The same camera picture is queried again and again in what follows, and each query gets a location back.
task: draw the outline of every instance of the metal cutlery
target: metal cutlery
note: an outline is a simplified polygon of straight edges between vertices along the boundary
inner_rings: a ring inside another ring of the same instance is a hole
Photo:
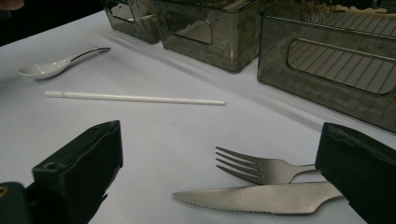
[[[234,175],[254,184],[286,184],[300,173],[317,170],[314,164],[297,166],[278,159],[266,159],[244,155],[222,147],[216,147],[216,149],[233,156],[234,158],[216,152],[216,154],[222,158],[238,165],[222,159],[216,159],[217,161],[247,173],[248,175],[236,172],[235,170],[228,169],[221,165],[217,165],[217,167],[230,175]]]
[[[395,149],[356,130],[324,123],[315,167],[328,181],[204,189],[173,196],[209,208],[278,215],[310,214],[324,202],[344,196],[366,222],[396,223]]]

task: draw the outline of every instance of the black plastic piece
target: black plastic piece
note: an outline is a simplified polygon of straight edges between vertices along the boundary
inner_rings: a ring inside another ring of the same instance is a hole
[[[34,223],[22,184],[0,184],[0,223]]]
[[[316,167],[368,223],[396,223],[396,151],[373,138],[325,123]]]
[[[33,168],[35,182],[27,189],[5,184],[18,204],[0,198],[0,223],[87,224],[121,167],[120,122],[93,126]],[[29,221],[2,219],[17,210]]]

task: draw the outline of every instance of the fork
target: fork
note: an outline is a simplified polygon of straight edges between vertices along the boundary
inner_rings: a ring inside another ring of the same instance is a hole
[[[297,166],[291,165],[279,159],[252,157],[222,147],[216,147],[216,149],[220,150],[223,153],[236,157],[237,159],[216,152],[216,154],[218,154],[222,158],[233,161],[234,163],[242,166],[216,158],[217,161],[233,167],[236,170],[247,173],[248,175],[236,172],[221,165],[217,165],[218,168],[230,175],[234,175],[254,184],[287,184],[300,173],[317,170],[315,165],[313,164]]]

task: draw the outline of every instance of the spoon bowl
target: spoon bowl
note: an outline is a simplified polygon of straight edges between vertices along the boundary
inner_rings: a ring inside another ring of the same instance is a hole
[[[37,64],[28,65],[26,67],[21,68],[19,73],[23,76],[32,77],[32,78],[54,77],[62,73],[62,71],[68,66],[81,62],[95,53],[101,51],[109,51],[109,50],[110,48],[94,48],[94,49],[85,50],[84,52],[81,52],[74,56],[67,57],[58,62],[37,63]]]

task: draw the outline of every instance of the fork handle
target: fork handle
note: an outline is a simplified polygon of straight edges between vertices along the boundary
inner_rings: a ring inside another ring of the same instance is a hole
[[[316,170],[317,168],[315,167],[314,164],[295,166],[295,171],[297,174],[309,172],[309,171],[316,171]]]

